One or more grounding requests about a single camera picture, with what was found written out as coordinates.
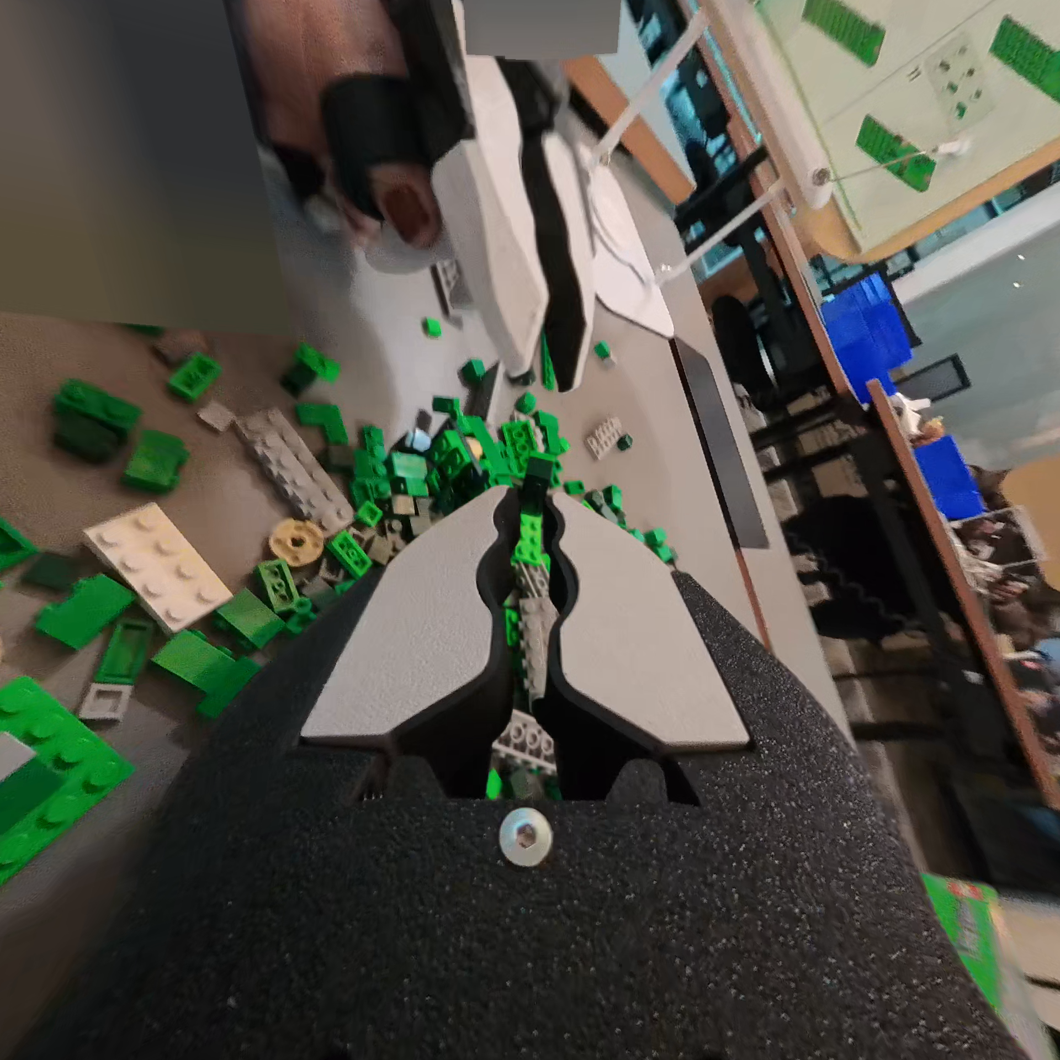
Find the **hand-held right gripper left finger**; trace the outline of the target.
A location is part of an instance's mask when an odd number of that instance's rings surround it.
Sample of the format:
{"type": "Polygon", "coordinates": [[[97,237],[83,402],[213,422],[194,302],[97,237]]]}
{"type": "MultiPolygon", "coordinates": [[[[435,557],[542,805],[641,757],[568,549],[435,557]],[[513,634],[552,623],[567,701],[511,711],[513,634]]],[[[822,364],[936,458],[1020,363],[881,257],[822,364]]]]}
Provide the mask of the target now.
{"type": "Polygon", "coordinates": [[[310,710],[308,743],[395,743],[507,661],[511,489],[493,485],[381,576],[310,710]]]}

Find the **white brick plate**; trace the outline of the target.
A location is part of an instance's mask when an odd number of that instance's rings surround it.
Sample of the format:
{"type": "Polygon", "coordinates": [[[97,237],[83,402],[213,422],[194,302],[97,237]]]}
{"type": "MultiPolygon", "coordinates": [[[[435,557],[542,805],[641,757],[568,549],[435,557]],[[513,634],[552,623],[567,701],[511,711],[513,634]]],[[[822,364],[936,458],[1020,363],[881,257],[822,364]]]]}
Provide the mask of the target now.
{"type": "Polygon", "coordinates": [[[167,634],[192,628],[233,598],[158,504],[94,524],[82,537],[167,634]]]}

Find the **blue storage bin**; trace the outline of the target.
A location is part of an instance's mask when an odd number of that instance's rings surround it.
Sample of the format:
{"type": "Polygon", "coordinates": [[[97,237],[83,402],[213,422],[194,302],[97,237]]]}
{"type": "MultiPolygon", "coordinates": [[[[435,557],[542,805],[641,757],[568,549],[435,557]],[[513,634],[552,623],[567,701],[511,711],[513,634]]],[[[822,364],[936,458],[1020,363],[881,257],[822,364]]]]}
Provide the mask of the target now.
{"type": "Polygon", "coordinates": [[[820,314],[858,403],[871,403],[867,388],[870,379],[877,379],[887,395],[897,392],[893,371],[913,359],[913,342],[907,320],[885,275],[867,273],[826,300],[820,314]]]}
{"type": "Polygon", "coordinates": [[[916,446],[914,457],[940,514],[948,522],[965,522],[987,512],[971,469],[953,437],[916,446]]]}

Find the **tan round brick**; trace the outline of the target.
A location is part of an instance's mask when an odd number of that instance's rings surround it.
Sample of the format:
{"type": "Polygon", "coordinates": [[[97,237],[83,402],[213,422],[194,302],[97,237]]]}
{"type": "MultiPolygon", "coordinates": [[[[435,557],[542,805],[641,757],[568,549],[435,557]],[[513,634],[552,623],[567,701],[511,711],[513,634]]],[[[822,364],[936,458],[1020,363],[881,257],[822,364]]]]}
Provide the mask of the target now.
{"type": "Polygon", "coordinates": [[[313,522],[285,518],[273,525],[267,546],[272,556],[292,570],[301,569],[320,561],[325,551],[325,533],[313,522]]]}

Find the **pale green instruction sheet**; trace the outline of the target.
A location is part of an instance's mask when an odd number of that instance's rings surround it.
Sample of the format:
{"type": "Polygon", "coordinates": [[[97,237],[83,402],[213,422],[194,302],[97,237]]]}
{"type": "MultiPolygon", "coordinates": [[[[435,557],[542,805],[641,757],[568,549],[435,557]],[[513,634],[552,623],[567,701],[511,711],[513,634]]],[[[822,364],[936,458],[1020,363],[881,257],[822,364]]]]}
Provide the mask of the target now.
{"type": "Polygon", "coordinates": [[[738,2],[734,41],[832,255],[874,257],[1058,146],[1058,2],[738,2]]]}

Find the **green and grey brick assembly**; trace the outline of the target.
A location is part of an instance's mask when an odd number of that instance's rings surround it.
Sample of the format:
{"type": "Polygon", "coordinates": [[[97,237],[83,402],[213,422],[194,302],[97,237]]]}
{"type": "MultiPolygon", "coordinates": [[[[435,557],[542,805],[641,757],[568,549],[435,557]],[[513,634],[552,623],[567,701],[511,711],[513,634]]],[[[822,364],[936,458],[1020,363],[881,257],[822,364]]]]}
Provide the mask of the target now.
{"type": "Polygon", "coordinates": [[[552,735],[538,720],[548,691],[548,652],[559,616],[551,600],[545,502],[554,459],[532,455],[520,488],[520,533],[511,554],[515,589],[505,603],[506,643],[515,679],[510,720],[493,744],[485,797],[561,799],[552,735]]]}

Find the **wooden shelf rack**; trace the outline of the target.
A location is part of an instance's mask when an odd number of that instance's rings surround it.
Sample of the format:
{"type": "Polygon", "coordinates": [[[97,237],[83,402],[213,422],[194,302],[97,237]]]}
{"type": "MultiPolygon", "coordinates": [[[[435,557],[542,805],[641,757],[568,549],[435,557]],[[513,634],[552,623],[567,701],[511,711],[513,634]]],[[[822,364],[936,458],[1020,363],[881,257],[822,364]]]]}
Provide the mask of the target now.
{"type": "Polygon", "coordinates": [[[746,126],[741,155],[765,152],[749,183],[802,312],[831,391],[858,434],[856,462],[902,583],[968,711],[999,705],[1041,802],[1058,810],[1057,765],[1017,687],[956,529],[987,512],[948,434],[919,446],[893,369],[846,338],[840,311],[820,310],[810,258],[882,263],[1005,178],[1058,160],[1058,8],[1050,2],[681,2],[702,10],[696,46],[726,107],[746,126]]]}

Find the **black flat panel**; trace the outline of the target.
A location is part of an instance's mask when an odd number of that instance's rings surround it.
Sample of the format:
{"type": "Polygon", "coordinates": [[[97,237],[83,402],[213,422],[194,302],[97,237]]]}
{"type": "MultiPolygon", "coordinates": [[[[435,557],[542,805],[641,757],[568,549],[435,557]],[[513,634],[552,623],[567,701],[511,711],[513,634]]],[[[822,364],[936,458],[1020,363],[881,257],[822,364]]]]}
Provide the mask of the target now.
{"type": "Polygon", "coordinates": [[[670,339],[670,347],[734,546],[768,549],[765,526],[711,364],[679,337],[670,339]]]}

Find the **grey desk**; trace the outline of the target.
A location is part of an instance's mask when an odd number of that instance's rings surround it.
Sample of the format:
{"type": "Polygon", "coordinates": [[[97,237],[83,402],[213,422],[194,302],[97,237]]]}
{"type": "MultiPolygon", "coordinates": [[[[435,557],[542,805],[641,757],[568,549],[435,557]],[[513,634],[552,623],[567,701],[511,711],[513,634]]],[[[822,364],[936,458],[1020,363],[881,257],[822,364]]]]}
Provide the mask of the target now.
{"type": "MultiPolygon", "coordinates": [[[[439,307],[428,272],[379,273],[338,235],[321,233],[292,202],[282,167],[259,154],[294,336],[214,334],[220,404],[238,416],[287,406],[279,385],[301,338],[342,363],[340,378],[315,401],[338,404],[349,426],[378,424],[389,442],[435,394],[461,392],[472,356],[494,363],[470,312],[425,337],[421,319],[439,307]]],[[[768,535],[750,550],[745,573],[668,343],[596,308],[595,340],[614,367],[589,364],[573,393],[542,394],[573,449],[567,474],[616,483],[639,528],[662,527],[683,571],[695,576],[818,699],[845,735],[850,726],[788,560],[778,518],[734,391],[719,383],[750,489],[768,535]],[[606,417],[626,435],[595,461],[585,436],[606,417]]],[[[139,405],[148,427],[177,434],[191,452],[181,484],[161,499],[211,567],[233,590],[252,573],[265,537],[284,514],[272,484],[238,437],[215,432],[166,391],[167,366],[125,326],[2,314],[2,517],[45,551],[81,555],[82,530],[130,510],[144,497],[120,484],[117,465],[96,467],[54,448],[51,400],[67,378],[86,379],[139,405]]],[[[190,752],[212,734],[194,719],[191,690],[164,674],[138,683],[124,720],[104,735],[135,765],[131,778],[2,887],[2,1058],[13,1058],[120,908],[159,803],[190,752]]]]}

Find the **person's left hand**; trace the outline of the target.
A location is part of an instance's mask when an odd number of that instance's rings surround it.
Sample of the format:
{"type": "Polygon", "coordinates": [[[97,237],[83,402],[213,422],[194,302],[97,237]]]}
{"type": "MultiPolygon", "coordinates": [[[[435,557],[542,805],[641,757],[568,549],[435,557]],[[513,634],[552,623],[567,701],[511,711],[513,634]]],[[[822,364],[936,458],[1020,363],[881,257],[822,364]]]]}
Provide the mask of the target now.
{"type": "Polygon", "coordinates": [[[426,167],[394,161],[371,169],[376,219],[340,191],[326,144],[326,89],[355,75],[408,78],[385,3],[247,1],[230,2],[229,13],[257,137],[284,165],[298,195],[310,199],[329,192],[358,245],[375,242],[386,224],[407,246],[432,248],[443,220],[426,167]]]}

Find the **white rod stand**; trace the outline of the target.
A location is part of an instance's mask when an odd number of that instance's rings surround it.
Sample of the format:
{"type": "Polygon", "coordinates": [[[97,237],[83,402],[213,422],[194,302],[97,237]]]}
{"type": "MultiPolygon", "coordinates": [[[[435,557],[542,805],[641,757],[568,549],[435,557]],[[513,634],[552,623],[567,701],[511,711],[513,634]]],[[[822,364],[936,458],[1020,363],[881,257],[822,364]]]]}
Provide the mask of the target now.
{"type": "MultiPolygon", "coordinates": [[[[724,28],[717,29],[713,21],[708,21],[703,35],[696,40],[696,51],[730,114],[728,137],[738,158],[742,160],[760,142],[768,147],[772,161],[762,163],[758,175],[750,180],[752,186],[764,193],[766,186],[762,181],[766,176],[771,180],[783,178],[787,181],[787,191],[780,196],[783,209],[770,206],[766,210],[766,213],[773,212],[768,218],[773,225],[771,231],[778,230],[777,226],[780,226],[787,232],[784,236],[773,235],[776,244],[787,240],[783,245],[794,247],[797,242],[802,247],[805,259],[825,255],[849,264],[868,264],[893,258],[903,248],[930,237],[935,231],[960,220],[980,207],[982,204],[974,202],[975,190],[970,191],[879,246],[856,250],[855,240],[837,205],[829,202],[820,209],[810,209],[803,201],[802,192],[796,188],[794,171],[787,160],[780,159],[779,134],[767,120],[764,126],[758,122],[764,114],[760,93],[750,84],[746,63],[734,51],[732,34],[724,28]]],[[[604,123],[605,130],[624,113],[629,106],[628,94],[613,80],[601,57],[582,56],[565,60],[563,69],[571,86],[587,101],[591,114],[604,123]]],[[[644,169],[669,204],[682,204],[691,194],[691,178],[683,175],[675,156],[671,156],[655,126],[650,125],[643,113],[630,121],[619,142],[644,169]]]]}

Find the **pile of green building bricks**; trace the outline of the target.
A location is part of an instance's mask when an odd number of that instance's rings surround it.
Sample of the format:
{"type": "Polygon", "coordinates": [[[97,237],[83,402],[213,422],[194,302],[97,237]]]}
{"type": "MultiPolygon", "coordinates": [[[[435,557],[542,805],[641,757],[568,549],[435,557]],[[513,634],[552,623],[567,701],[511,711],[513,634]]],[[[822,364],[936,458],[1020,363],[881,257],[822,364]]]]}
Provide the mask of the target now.
{"type": "MultiPolygon", "coordinates": [[[[167,394],[194,410],[211,431],[232,431],[241,438],[234,427],[238,416],[213,394],[222,366],[209,353],[209,344],[176,343],[171,332],[152,338],[152,344],[166,351],[167,394]]],[[[204,694],[198,711],[205,718],[215,719],[227,710],[219,741],[245,745],[262,760],[357,749],[382,750],[390,757],[421,755],[454,765],[473,750],[485,752],[485,741],[501,735],[510,720],[508,697],[514,676],[508,655],[485,679],[475,682],[470,693],[447,699],[426,721],[399,735],[395,743],[308,743],[300,731],[389,563],[435,524],[493,485],[511,489],[510,593],[515,589],[511,554],[520,533],[524,469],[532,455],[554,459],[552,450],[537,449],[536,428],[527,418],[504,423],[504,444],[497,444],[481,418],[462,416],[459,401],[444,395],[432,400],[432,410],[446,417],[443,430],[430,436],[417,428],[392,450],[387,449],[384,431],[372,423],[364,424],[363,446],[350,445],[341,410],[334,403],[298,399],[294,410],[302,425],[324,436],[318,461],[351,501],[354,522],[325,537],[324,553],[310,567],[290,569],[272,553],[264,558],[257,567],[257,591],[233,593],[226,605],[181,633],[171,635],[160,628],[83,537],[82,545],[95,563],[89,575],[83,573],[78,555],[40,550],[2,520],[2,572],[24,566],[26,582],[65,593],[61,600],[51,600],[38,612],[38,634],[78,652],[103,633],[113,633],[87,697],[92,704],[102,695],[104,704],[84,708],[77,719],[84,724],[123,717],[147,649],[160,630],[166,643],[153,656],[153,664],[204,694]],[[109,696],[114,714],[106,706],[109,696]]],[[[52,396],[51,416],[54,448],[92,465],[111,465],[120,459],[121,484],[148,495],[151,502],[158,504],[181,483],[190,459],[188,445],[177,434],[148,427],[143,409],[125,398],[86,379],[67,378],[52,396]]],[[[629,748],[634,757],[666,756],[644,750],[618,734],[558,684],[555,628],[573,589],[573,579],[564,573],[555,548],[558,495],[562,494],[548,494],[545,502],[551,600],[559,616],[550,637],[548,691],[538,720],[563,752],[582,752],[593,736],[604,735],[605,746],[629,748]]],[[[505,619],[505,604],[502,615],[505,619]]]]}

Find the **large green baseplate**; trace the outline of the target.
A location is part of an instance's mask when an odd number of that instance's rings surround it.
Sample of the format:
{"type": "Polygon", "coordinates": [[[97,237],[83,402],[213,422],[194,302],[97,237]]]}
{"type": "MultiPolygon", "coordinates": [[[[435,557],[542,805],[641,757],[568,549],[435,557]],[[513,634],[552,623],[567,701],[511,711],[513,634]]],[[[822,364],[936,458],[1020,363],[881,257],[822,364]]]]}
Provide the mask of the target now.
{"type": "Polygon", "coordinates": [[[1,689],[1,883],[7,884],[135,766],[31,677],[1,689]]]}

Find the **green cardboard box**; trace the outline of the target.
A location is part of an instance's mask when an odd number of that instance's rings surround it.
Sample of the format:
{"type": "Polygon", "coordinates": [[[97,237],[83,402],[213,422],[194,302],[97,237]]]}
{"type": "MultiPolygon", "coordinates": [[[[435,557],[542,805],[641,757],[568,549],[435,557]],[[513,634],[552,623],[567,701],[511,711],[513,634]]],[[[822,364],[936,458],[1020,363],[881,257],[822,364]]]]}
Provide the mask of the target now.
{"type": "Polygon", "coordinates": [[[935,915],[964,968],[1026,1058],[1057,1059],[1058,1029],[1039,1014],[999,891],[978,881],[924,872],[935,915]]]}

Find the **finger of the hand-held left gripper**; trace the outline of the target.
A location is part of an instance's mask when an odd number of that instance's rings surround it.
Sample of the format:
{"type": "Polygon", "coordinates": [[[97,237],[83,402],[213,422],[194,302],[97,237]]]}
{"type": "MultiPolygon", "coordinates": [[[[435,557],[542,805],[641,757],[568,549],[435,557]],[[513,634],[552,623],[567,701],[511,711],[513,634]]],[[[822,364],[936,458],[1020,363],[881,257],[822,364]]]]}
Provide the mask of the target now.
{"type": "Polygon", "coordinates": [[[556,130],[540,131],[523,143],[522,173],[546,284],[540,335],[556,391],[568,393],[584,375],[597,298],[584,180],[576,152],[556,130]]]}
{"type": "Polygon", "coordinates": [[[467,60],[474,132],[432,165],[446,233],[504,370],[532,366],[548,288],[523,181],[522,123],[496,60],[467,60]]]}

